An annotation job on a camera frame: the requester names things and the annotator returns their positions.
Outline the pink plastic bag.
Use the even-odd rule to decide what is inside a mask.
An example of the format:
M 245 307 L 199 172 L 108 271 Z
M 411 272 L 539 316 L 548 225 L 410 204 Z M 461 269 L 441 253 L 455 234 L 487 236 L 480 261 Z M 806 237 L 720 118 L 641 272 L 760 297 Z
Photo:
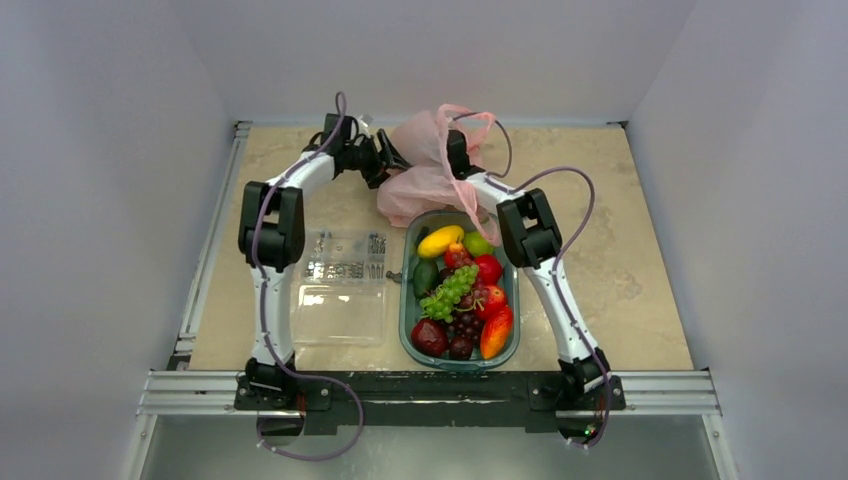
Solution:
M 488 111 L 443 104 L 420 111 L 394 128 L 389 139 L 411 167 L 393 174 L 378 188 L 378 211 L 392 226 L 406 228 L 427 212 L 452 206 L 469 216 L 485 240 L 499 246 L 499 228 L 488 221 L 488 210 L 471 183 L 452 173 L 447 148 L 449 129 L 456 127 L 465 135 L 464 152 L 471 164 L 481 167 L 480 147 L 496 120 Z

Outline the green fake grape bunch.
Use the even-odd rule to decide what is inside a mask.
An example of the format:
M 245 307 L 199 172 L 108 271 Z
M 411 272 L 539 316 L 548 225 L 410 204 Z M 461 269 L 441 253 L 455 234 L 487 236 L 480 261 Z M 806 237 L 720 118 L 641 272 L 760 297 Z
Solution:
M 482 305 L 482 293 L 476 287 L 477 265 L 456 269 L 433 293 L 419 301 L 420 317 L 436 322 L 452 323 L 456 313 L 466 313 Z

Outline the red fake grape bunch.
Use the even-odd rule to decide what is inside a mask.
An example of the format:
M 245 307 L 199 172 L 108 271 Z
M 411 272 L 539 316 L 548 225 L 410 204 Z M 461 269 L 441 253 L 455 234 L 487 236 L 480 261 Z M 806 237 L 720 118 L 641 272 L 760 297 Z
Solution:
M 454 307 L 458 310 L 469 310 L 476 308 L 479 305 L 479 302 L 482 297 L 482 288 L 485 285 L 476 285 L 475 280 L 478 273 L 478 267 L 476 270 L 476 274 L 473 279 L 470 278 L 470 275 L 466 275 L 466 280 L 462 279 L 463 274 L 461 270 L 463 268 L 473 268 L 476 266 L 474 264 L 474 259 L 472 263 L 469 263 L 467 266 L 458 268 L 458 269 L 450 269 L 450 275 L 443 281 L 443 286 L 446 288 L 446 292 L 448 295 L 448 299 L 454 303 Z

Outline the small dark fake plum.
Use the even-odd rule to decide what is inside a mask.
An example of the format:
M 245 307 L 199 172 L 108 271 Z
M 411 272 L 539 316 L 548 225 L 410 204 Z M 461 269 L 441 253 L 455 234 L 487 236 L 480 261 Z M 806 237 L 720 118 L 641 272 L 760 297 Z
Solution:
M 474 342 L 464 336 L 454 336 L 448 348 L 448 355 L 451 360 L 467 361 L 471 358 L 474 352 Z

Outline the orange red fake mango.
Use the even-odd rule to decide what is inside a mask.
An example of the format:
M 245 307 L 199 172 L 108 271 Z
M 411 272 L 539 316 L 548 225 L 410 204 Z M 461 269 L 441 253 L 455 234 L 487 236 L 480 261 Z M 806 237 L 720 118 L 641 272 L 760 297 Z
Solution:
M 484 360 L 496 357 L 511 335 L 514 323 L 513 310 L 504 306 L 489 316 L 480 336 L 479 349 Z

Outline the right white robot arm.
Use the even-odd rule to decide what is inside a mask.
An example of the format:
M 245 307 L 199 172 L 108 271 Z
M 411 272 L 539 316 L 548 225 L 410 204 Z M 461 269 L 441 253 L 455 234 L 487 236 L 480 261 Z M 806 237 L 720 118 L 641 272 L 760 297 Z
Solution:
M 576 407 L 584 407 L 600 396 L 595 409 L 608 414 L 614 400 L 611 368 L 579 311 L 564 266 L 565 252 L 593 213 L 596 204 L 593 181 L 579 168 L 560 166 L 544 170 L 518 187 L 509 187 L 471 163 L 465 135 L 453 129 L 448 131 L 446 151 L 448 172 L 470 184 L 478 205 L 486 213 L 496 214 L 501 243 L 510 263 L 524 272 L 539 297 L 557 346 L 558 396 Z M 529 187 L 534 181 L 558 172 L 579 175 L 589 192 L 584 217 L 567 240 L 560 232 L 545 193 Z

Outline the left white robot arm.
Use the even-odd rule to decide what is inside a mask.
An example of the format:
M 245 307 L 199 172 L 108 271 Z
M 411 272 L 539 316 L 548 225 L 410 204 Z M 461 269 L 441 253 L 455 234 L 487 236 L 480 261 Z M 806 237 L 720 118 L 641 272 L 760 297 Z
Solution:
M 410 166 L 384 130 L 371 133 L 362 118 L 329 113 L 292 165 L 245 185 L 237 243 L 255 293 L 255 341 L 243 374 L 247 393 L 275 409 L 297 399 L 301 376 L 294 368 L 290 291 L 306 246 L 308 196 L 345 171 L 359 173 L 375 189 Z

